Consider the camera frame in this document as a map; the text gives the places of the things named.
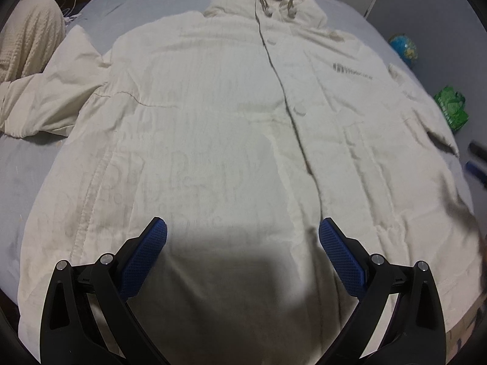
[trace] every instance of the drawstring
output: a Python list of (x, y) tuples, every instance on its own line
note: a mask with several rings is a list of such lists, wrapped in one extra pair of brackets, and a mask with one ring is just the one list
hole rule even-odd
[(267, 1), (266, 0), (259, 0), (259, 1), (261, 2), (262, 9), (264, 10), (264, 14), (266, 16), (271, 17), (272, 16), (272, 9), (269, 6), (269, 4), (267, 3)]
[(294, 18), (298, 13), (298, 10), (293, 5), (293, 1), (294, 0), (289, 0), (287, 3), (287, 14), (289, 15), (290, 18)]

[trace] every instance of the jacket's left sleeve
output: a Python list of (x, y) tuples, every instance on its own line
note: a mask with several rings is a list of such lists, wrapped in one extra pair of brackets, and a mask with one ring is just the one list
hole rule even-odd
[(0, 84), (0, 131), (27, 137), (70, 134), (91, 94), (108, 81), (105, 62), (80, 26), (54, 52), (44, 72)]

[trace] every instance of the bed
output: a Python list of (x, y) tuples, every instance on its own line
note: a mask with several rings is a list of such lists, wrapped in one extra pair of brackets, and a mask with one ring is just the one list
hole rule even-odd
[[(68, 26), (80, 25), (100, 54), (140, 25), (188, 10), (204, 10), (211, 0), (92, 0)], [(385, 63), (393, 63), (417, 82), (395, 52), (363, 17), (336, 0), (315, 0), (328, 16), (328, 26), (354, 34)], [(19, 284), (19, 257), (26, 218), (64, 138), (42, 133), (27, 140), (0, 137), (0, 289), (14, 302)], [(458, 159), (438, 150), (451, 170), (459, 196), (472, 210), (471, 196)]]

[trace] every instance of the silver screw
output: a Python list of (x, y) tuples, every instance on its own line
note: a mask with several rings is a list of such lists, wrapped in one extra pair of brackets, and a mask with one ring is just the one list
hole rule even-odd
[(56, 264), (56, 269), (57, 270), (63, 270), (67, 265), (68, 265), (68, 263), (66, 261), (59, 261)]
[(428, 264), (425, 261), (419, 261), (418, 262), (418, 268), (420, 270), (422, 270), (423, 272), (425, 272), (426, 270), (429, 269), (429, 266), (428, 266)]
[(114, 260), (114, 256), (112, 254), (104, 254), (101, 256), (100, 258), (100, 262), (103, 264), (103, 265), (108, 265), (109, 263), (111, 263), (112, 261)]
[(371, 258), (372, 262), (374, 262), (376, 265), (382, 265), (384, 263), (384, 257), (379, 254), (374, 254), (372, 255)]

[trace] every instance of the white button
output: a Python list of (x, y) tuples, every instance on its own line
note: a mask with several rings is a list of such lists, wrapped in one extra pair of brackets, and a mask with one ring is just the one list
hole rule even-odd
[(294, 106), (294, 112), (298, 115), (305, 116), (306, 108), (301, 103), (299, 103)]

